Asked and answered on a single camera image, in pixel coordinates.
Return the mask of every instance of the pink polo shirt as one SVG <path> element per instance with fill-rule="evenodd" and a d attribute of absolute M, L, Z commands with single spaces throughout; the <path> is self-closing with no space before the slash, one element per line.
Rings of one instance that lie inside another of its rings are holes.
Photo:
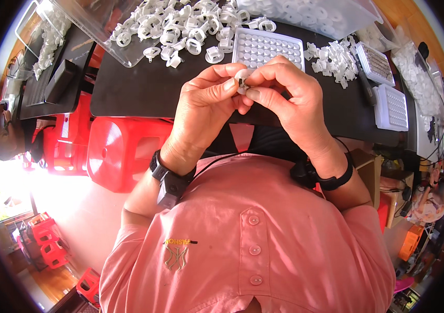
<path fill-rule="evenodd" d="M 103 312 L 237 312 L 253 297 L 266 313 L 386 312 L 396 278 L 376 210 L 340 213 L 296 184 L 292 166 L 221 160 L 149 229 L 121 228 L 100 279 Z"/>

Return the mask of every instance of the black table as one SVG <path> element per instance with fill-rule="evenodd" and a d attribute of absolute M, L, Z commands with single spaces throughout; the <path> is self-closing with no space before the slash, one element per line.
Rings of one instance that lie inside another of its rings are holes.
<path fill-rule="evenodd" d="M 72 113 L 76 109 L 81 86 L 85 83 L 86 70 L 96 43 L 76 25 L 69 28 L 65 35 L 65 41 L 64 45 L 55 51 L 55 62 L 43 71 L 39 81 L 34 76 L 27 80 L 20 110 L 21 120 Z M 76 74 L 57 104 L 44 103 L 45 88 L 64 59 L 68 59 L 76 65 Z"/>
<path fill-rule="evenodd" d="M 317 47 L 328 45 L 332 39 L 303 28 L 283 23 L 277 24 L 277 33 L 315 43 Z M 211 66 L 205 61 L 206 48 L 216 46 L 215 36 L 205 39 L 201 54 L 194 56 L 185 49 L 179 52 L 184 63 L 177 69 L 166 67 L 165 61 L 157 56 L 149 63 L 143 58 L 136 66 L 125 68 L 106 53 L 95 82 L 90 111 L 94 116 L 141 116 L 151 118 L 173 118 L 182 85 Z M 225 55 L 221 64 L 230 63 L 232 54 Z M 378 129 L 375 125 L 373 107 L 365 100 L 359 79 L 349 82 L 343 90 L 333 77 L 314 73 L 311 63 L 306 61 L 306 72 L 315 77 L 323 88 L 323 107 L 326 127 L 332 135 L 354 138 L 394 147 L 404 133 Z M 254 105 L 246 115 L 237 111 L 230 123 L 280 126 L 278 117 L 261 105 Z"/>

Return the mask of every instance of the fingernail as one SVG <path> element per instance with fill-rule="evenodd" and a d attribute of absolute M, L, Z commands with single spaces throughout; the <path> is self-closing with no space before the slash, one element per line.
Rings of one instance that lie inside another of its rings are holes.
<path fill-rule="evenodd" d="M 224 90 L 230 90 L 236 84 L 236 80 L 234 78 L 229 79 L 224 83 Z"/>
<path fill-rule="evenodd" d="M 257 101 L 260 97 L 260 91 L 255 89 L 249 89 L 247 90 L 246 96 L 253 101 Z"/>

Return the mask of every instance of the shirt button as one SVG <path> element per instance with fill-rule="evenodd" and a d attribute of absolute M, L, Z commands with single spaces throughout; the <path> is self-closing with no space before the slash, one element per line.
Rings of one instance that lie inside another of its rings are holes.
<path fill-rule="evenodd" d="M 250 282 L 252 285 L 258 286 L 262 284 L 262 277 L 258 275 L 253 275 L 252 277 L 250 277 Z"/>
<path fill-rule="evenodd" d="M 248 222 L 250 223 L 250 225 L 257 225 L 259 223 L 259 218 L 255 215 L 252 215 L 248 219 Z"/>
<path fill-rule="evenodd" d="M 258 245 L 253 245 L 250 247 L 250 254 L 251 255 L 257 255 L 260 254 L 260 246 Z"/>

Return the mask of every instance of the shirt placket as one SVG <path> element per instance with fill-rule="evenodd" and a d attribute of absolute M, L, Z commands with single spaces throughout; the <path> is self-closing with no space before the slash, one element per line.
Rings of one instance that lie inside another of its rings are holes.
<path fill-rule="evenodd" d="M 250 208 L 241 213 L 240 219 L 239 290 L 269 295 L 269 247 L 264 214 Z"/>

